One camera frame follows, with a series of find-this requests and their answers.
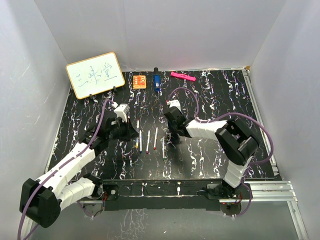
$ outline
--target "marble pattern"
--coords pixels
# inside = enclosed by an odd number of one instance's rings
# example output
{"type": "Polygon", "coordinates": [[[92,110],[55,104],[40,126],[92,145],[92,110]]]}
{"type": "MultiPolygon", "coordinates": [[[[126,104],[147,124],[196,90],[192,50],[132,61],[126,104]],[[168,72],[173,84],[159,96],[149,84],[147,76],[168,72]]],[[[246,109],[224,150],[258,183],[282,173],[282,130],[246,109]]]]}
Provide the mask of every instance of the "marble pattern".
{"type": "MultiPolygon", "coordinates": [[[[169,71],[160,72],[161,92],[154,91],[153,72],[124,72],[125,86],[117,92],[105,92],[92,99],[78,100],[71,89],[57,139],[50,160],[49,169],[55,166],[76,144],[78,136],[98,122],[104,99],[111,99],[118,104],[130,106],[129,116],[134,127],[140,121],[142,130],[142,153],[135,148],[135,141],[110,141],[108,148],[96,159],[85,166],[75,177],[92,173],[104,180],[163,180],[163,179],[220,179],[227,171],[226,155],[221,146],[205,138],[181,138],[181,143],[172,144],[170,132],[164,116],[168,95],[177,87],[186,87],[196,94],[199,100],[200,119],[212,119],[227,112],[239,112],[256,119],[248,88],[241,70],[197,70],[178,71],[195,76],[191,82],[170,77],[169,71]],[[133,75],[145,75],[147,88],[133,89],[133,75]],[[156,127],[158,137],[156,150],[153,150],[156,127]],[[147,135],[150,130],[149,154],[146,154],[147,135]],[[162,157],[160,139],[165,137],[166,159],[162,157]]],[[[195,101],[190,93],[180,90],[172,99],[181,103],[182,113],[193,117],[195,101]]],[[[248,126],[257,133],[261,141],[253,161],[261,161],[267,156],[261,132],[252,122],[248,126]]],[[[249,178],[273,178],[270,163],[254,166],[249,178]]]]}

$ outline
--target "pen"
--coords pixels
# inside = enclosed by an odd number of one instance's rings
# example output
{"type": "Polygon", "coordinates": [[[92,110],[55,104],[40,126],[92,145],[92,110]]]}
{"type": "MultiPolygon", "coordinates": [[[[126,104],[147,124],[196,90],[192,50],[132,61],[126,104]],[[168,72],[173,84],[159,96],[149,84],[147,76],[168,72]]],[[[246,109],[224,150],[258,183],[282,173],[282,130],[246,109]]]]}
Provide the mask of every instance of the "pen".
{"type": "Polygon", "coordinates": [[[165,137],[163,137],[162,139],[162,158],[163,160],[165,160],[166,156],[165,156],[165,137]]]}
{"type": "Polygon", "coordinates": [[[155,128],[155,136],[154,136],[153,150],[156,150],[157,136],[158,136],[158,127],[155,128]]]}
{"type": "Polygon", "coordinates": [[[140,139],[140,153],[142,154],[142,138],[141,138],[141,130],[139,131],[139,139],[140,139]]]}
{"type": "MultiPolygon", "coordinates": [[[[136,132],[137,133],[139,132],[139,120],[136,122],[136,132]]],[[[139,145],[139,137],[136,137],[135,147],[138,148],[138,145],[139,145]]]]}
{"type": "Polygon", "coordinates": [[[149,153],[150,130],[148,131],[148,142],[146,143],[146,153],[149,153]]]}

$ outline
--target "table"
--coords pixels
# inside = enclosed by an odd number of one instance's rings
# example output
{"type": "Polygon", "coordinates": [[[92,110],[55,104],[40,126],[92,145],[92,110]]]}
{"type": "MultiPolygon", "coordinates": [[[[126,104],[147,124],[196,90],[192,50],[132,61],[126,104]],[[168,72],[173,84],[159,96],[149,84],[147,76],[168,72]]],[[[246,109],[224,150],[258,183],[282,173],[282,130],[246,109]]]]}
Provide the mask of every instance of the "table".
{"type": "MultiPolygon", "coordinates": [[[[76,144],[78,137],[98,122],[104,99],[111,99],[118,104],[129,104],[131,123],[136,127],[140,121],[142,129],[142,153],[135,148],[135,142],[110,141],[108,148],[79,172],[75,180],[86,173],[92,173],[103,180],[190,180],[221,179],[227,171],[226,155],[221,146],[205,138],[181,138],[179,144],[170,142],[168,124],[164,116],[168,95],[177,87],[185,87],[196,94],[199,100],[200,119],[212,119],[227,112],[239,112],[256,118],[251,96],[242,70],[190,70],[177,71],[195,76],[191,82],[170,77],[169,71],[159,73],[161,92],[154,90],[153,72],[123,72],[125,85],[117,92],[109,91],[93,97],[78,100],[70,89],[67,103],[58,130],[49,170],[54,167],[76,144]],[[147,88],[133,89],[134,75],[145,75],[147,88]],[[156,150],[153,150],[155,130],[158,127],[156,150]],[[146,154],[147,134],[150,130],[151,144],[146,154]],[[160,139],[166,139],[166,159],[162,157],[160,139]]],[[[183,90],[176,92],[172,99],[181,103],[182,113],[193,117],[196,104],[192,95],[183,90]]],[[[261,161],[268,154],[262,134],[252,122],[245,121],[256,132],[261,145],[253,161],[261,161]]],[[[248,178],[272,179],[274,173],[268,162],[254,166],[248,178]]]]}

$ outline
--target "pink object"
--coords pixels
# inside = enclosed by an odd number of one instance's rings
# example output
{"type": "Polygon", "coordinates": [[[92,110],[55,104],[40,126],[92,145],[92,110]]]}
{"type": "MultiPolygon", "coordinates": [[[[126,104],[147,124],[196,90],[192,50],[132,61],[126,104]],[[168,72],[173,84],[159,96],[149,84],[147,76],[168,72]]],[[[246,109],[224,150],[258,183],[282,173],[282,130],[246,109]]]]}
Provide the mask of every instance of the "pink object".
{"type": "Polygon", "coordinates": [[[176,73],[176,72],[171,72],[171,77],[176,77],[179,79],[186,79],[192,82],[196,81],[196,77],[195,76],[189,76],[189,75],[185,75],[185,74],[181,74],[181,73],[176,73]]]}

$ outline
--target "whiteboard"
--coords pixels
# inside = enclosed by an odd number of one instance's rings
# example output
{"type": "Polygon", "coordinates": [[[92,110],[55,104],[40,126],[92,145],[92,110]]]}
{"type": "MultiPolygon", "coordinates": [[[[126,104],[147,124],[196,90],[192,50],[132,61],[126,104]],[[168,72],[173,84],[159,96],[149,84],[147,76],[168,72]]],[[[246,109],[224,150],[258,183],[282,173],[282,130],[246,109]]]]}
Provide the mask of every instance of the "whiteboard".
{"type": "Polygon", "coordinates": [[[125,85],[114,52],[70,63],[65,69],[77,99],[84,99],[90,94],[99,94],[125,85]]]}

